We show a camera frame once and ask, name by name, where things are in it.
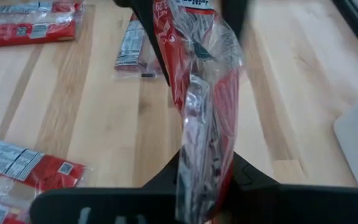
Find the wooden tabletop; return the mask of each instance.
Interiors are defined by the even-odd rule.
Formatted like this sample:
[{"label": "wooden tabletop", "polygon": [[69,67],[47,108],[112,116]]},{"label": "wooden tabletop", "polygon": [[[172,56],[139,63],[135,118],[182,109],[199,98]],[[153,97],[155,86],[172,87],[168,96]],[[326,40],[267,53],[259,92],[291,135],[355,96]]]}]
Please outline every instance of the wooden tabletop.
[{"label": "wooden tabletop", "polygon": [[[168,86],[115,80],[131,11],[85,1],[74,42],[0,48],[0,139],[93,168],[90,186],[141,186],[176,153]],[[327,0],[258,0],[245,35],[236,151],[281,182],[356,182],[333,122],[358,100],[358,40]]]}]

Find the wooden table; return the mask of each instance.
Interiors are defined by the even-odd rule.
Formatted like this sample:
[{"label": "wooden table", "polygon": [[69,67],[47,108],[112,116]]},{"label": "wooden table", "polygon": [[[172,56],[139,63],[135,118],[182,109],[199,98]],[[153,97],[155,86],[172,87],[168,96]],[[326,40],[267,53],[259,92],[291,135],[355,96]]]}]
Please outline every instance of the wooden table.
[{"label": "wooden table", "polygon": [[[0,48],[0,139],[141,186],[180,147],[163,78],[115,80],[131,11],[86,1],[76,42]],[[358,40],[327,0],[258,0],[246,34],[236,151],[281,182],[356,182],[333,122],[358,100]]]}]

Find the clear plastic packaging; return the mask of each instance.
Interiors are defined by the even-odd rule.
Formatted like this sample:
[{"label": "clear plastic packaging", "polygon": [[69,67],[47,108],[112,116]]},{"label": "clear plastic packaging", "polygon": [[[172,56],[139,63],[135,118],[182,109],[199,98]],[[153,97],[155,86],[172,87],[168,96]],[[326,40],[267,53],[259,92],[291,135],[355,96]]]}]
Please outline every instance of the clear plastic packaging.
[{"label": "clear plastic packaging", "polygon": [[162,74],[147,34],[132,14],[116,60],[116,78],[156,78]]},{"label": "clear plastic packaging", "polygon": [[0,223],[28,223],[28,209],[46,190],[79,187],[90,169],[0,141]]},{"label": "clear plastic packaging", "polygon": [[73,40],[80,29],[80,0],[0,6],[0,46]]},{"label": "clear plastic packaging", "polygon": [[154,31],[183,119],[176,216],[203,223],[232,177],[242,48],[208,1],[156,0]]}]

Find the red plastic bag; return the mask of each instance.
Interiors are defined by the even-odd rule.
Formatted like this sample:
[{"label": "red plastic bag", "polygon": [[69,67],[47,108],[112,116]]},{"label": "red plastic bag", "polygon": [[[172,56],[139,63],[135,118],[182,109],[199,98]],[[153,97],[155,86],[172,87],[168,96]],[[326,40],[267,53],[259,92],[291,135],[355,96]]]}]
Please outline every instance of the red plastic bag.
[{"label": "red plastic bag", "polygon": [[150,40],[133,13],[122,40],[115,68],[117,78],[155,78],[162,73]]},{"label": "red plastic bag", "polygon": [[82,186],[88,172],[81,164],[0,141],[0,223],[26,223],[38,194]]},{"label": "red plastic bag", "polygon": [[0,6],[0,46],[73,40],[82,10],[63,0]]},{"label": "red plastic bag", "polygon": [[176,216],[203,223],[232,177],[242,48],[208,1],[155,0],[154,32],[183,119]]}]

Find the plastic wrapper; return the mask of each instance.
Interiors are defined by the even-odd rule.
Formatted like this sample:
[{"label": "plastic wrapper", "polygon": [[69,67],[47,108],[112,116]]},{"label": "plastic wrapper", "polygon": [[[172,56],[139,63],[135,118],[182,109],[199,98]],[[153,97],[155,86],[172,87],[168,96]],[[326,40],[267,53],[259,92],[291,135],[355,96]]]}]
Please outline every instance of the plastic wrapper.
[{"label": "plastic wrapper", "polygon": [[73,40],[82,15],[83,4],[76,0],[0,6],[0,46]]},{"label": "plastic wrapper", "polygon": [[156,0],[154,31],[183,119],[176,217],[203,223],[232,177],[242,48],[208,1]]},{"label": "plastic wrapper", "polygon": [[162,74],[147,34],[132,14],[116,60],[116,78],[155,78]]},{"label": "plastic wrapper", "polygon": [[80,187],[90,169],[0,141],[0,223],[28,223],[33,199],[46,190]]}]

